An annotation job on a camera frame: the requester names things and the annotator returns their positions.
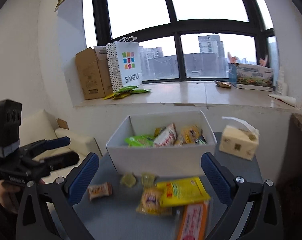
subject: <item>white shopping bag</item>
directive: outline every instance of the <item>white shopping bag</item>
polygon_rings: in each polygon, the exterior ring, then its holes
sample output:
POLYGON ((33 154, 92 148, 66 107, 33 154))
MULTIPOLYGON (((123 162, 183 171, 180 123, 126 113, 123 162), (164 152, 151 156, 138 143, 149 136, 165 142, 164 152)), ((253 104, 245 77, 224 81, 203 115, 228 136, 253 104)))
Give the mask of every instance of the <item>white shopping bag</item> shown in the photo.
POLYGON ((136 37, 123 37, 120 41, 106 44, 113 92, 142 84, 139 43, 133 42, 135 40, 136 37))

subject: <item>white leather couch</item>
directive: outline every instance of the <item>white leather couch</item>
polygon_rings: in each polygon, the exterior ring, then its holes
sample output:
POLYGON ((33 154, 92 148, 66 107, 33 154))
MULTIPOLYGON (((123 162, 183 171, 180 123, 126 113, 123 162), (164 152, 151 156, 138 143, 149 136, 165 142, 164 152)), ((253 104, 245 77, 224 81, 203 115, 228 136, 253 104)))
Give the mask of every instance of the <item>white leather couch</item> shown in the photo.
MULTIPOLYGON (((19 129, 21 146, 42 139, 52 140, 64 136, 70 138, 71 143, 69 146, 45 151, 34 159, 39 160, 41 158, 45 158, 45 157, 49 157, 49 156, 53 156, 73 150, 76 153, 78 153, 80 157, 78 164, 75 165, 78 166, 90 152, 96 153, 99 156, 99 158, 102 157, 100 149, 94 137, 79 135, 70 130, 59 128, 55 118, 50 114, 48 114, 45 110, 41 110, 36 114, 23 119, 19 129)), ((75 166, 70 166, 68 168, 54 171, 51 173, 49 177, 43 178, 43 180, 46 183, 51 183, 57 177, 60 176, 66 177, 67 174, 75 166)))

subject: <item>window frame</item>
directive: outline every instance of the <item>window frame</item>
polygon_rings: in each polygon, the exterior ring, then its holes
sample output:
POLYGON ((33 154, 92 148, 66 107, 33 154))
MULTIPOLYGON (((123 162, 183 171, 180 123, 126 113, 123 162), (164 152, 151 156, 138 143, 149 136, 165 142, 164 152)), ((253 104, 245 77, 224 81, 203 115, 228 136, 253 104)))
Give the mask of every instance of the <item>window frame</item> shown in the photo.
POLYGON ((177 53, 179 78, 147 80, 143 83, 228 80, 228 78, 187 78, 181 43, 181 35, 194 33, 226 33, 251 36, 255 40, 257 63, 259 62, 259 59, 264 58, 266 54, 269 54, 267 38, 275 36, 273 28, 265 30, 264 21, 256 0, 242 0, 246 13, 248 15, 249 22, 227 19, 189 19, 178 21, 174 10, 173 1, 165 0, 166 7, 169 13, 170 23, 138 30, 117 37, 116 39, 112 39, 107 0, 92 1, 96 39, 97 44, 100 46, 105 46, 107 43, 119 40, 124 36, 137 37, 136 42, 143 42, 169 36, 174 37, 177 53))

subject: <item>metal bolt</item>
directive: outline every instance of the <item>metal bolt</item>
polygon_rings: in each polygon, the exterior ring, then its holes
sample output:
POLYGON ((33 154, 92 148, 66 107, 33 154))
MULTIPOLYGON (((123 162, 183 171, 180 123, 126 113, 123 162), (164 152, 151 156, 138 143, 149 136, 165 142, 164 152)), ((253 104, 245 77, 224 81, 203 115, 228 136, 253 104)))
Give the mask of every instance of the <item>metal bolt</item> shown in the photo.
POLYGON ((267 179, 266 183, 267 183, 268 186, 273 186, 273 182, 270 179, 267 179))
POLYGON ((235 180, 239 183, 244 183, 244 178, 242 178, 241 176, 236 177, 235 180))
POLYGON ((26 186, 28 186, 28 187, 31 187, 31 186, 33 186, 34 185, 34 181, 29 181, 27 184, 26 184, 26 186))
POLYGON ((64 181, 64 178, 63 178, 63 177, 58 177, 58 178, 55 180, 55 182, 56 182, 57 184, 61 184, 61 183, 63 183, 63 181, 64 181))

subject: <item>hand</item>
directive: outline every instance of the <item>hand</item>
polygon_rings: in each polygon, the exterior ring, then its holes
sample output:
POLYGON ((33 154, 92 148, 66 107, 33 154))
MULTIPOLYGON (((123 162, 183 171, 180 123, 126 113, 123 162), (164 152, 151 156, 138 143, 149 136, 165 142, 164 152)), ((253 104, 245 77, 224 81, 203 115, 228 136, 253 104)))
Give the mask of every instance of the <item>hand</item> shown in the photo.
MULTIPOLYGON (((39 181, 39 184, 45 184, 44 180, 41 179, 39 181)), ((4 180, 0 180, 0 204, 6 210, 14 214, 17 214, 18 204, 14 194, 20 191, 21 191, 21 187, 10 184, 4 180)))

